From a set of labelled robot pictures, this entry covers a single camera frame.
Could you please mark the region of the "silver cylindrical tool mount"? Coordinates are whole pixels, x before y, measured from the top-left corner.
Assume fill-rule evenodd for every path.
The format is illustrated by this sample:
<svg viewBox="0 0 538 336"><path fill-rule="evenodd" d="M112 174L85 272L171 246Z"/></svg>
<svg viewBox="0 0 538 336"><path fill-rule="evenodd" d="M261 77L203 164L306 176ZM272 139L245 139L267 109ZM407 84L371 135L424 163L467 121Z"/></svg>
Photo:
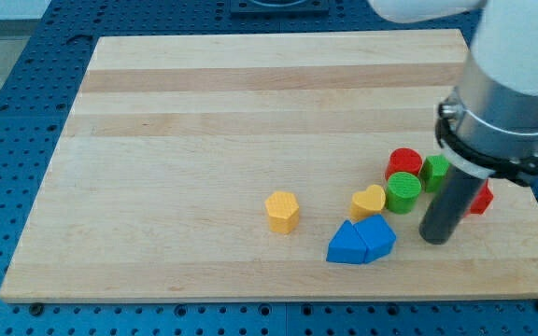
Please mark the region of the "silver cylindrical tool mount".
<svg viewBox="0 0 538 336"><path fill-rule="evenodd" d="M538 178L538 96L487 74L468 55L460 80L438 105L435 135L450 162L447 182L489 178L527 187Z"/></svg>

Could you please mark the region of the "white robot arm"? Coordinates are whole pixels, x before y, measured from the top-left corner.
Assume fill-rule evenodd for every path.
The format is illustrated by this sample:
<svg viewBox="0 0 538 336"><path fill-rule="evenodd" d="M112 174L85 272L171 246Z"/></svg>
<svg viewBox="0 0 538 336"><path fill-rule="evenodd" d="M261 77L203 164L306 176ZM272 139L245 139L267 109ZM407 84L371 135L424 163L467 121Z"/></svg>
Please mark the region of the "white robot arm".
<svg viewBox="0 0 538 336"><path fill-rule="evenodd" d="M538 1L369 4L397 23L482 11L460 80L437 109L435 136L450 166L419 233L442 245L488 179L528 186L538 177Z"/></svg>

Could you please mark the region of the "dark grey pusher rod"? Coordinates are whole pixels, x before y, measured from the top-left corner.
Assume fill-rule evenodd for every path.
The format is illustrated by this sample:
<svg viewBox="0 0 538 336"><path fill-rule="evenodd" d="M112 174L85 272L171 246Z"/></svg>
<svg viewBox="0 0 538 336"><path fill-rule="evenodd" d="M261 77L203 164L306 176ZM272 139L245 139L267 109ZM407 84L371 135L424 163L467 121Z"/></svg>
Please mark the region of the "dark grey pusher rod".
<svg viewBox="0 0 538 336"><path fill-rule="evenodd" d="M484 184L485 179L451 165L419 224L420 236L432 245L445 244Z"/></svg>

